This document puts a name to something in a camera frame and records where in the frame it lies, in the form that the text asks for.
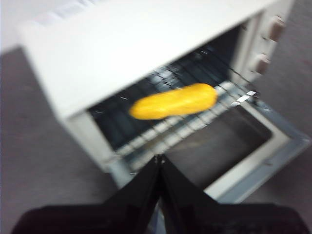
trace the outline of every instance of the gray floor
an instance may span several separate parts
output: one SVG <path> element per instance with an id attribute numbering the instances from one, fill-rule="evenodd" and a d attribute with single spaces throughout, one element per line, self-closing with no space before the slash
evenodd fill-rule
<path id="1" fill-rule="evenodd" d="M 267 73 L 262 99 L 312 137 L 312 2 L 298 0 Z M 1 233 L 45 204 L 101 202 L 116 187 L 58 125 L 20 49 L 1 56 Z M 312 148 L 246 202 L 297 209 L 312 229 Z"/>

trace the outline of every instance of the white toaster oven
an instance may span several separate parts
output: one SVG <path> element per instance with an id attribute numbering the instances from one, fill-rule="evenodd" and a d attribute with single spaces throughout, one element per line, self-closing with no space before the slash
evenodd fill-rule
<path id="1" fill-rule="evenodd" d="M 268 139 L 204 189 L 220 202 L 239 202 L 310 142 L 252 85 L 270 63 L 292 3 L 77 0 L 19 31 L 56 118 L 120 186 L 153 155 L 233 108 L 257 119 Z M 197 82 L 217 90 L 212 109 L 151 121 L 128 114 L 141 97 Z"/>

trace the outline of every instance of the wire rack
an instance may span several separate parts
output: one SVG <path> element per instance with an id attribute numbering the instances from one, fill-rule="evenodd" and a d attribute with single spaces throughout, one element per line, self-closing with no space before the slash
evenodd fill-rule
<path id="1" fill-rule="evenodd" d="M 153 155 L 164 153 L 190 134 L 207 126 L 221 113 L 256 94 L 232 81 L 232 76 L 235 75 L 249 84 L 229 66 L 231 56 L 224 56 L 218 45 L 214 46 L 214 42 L 211 42 L 154 70 L 89 111 L 113 150 L 124 157 L 133 170 L 137 170 Z M 128 114 L 134 102 L 142 97 L 193 83 L 207 83 L 217 90 L 218 100 L 213 108 L 198 114 L 173 116 L 163 120 L 137 120 Z"/>

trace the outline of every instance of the yellow object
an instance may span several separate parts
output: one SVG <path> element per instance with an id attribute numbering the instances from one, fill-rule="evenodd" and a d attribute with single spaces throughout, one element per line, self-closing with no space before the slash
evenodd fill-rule
<path id="1" fill-rule="evenodd" d="M 135 102 L 129 113 L 137 119 L 193 114 L 212 107 L 216 99 L 217 92 L 212 86 L 196 83 L 144 97 Z"/>

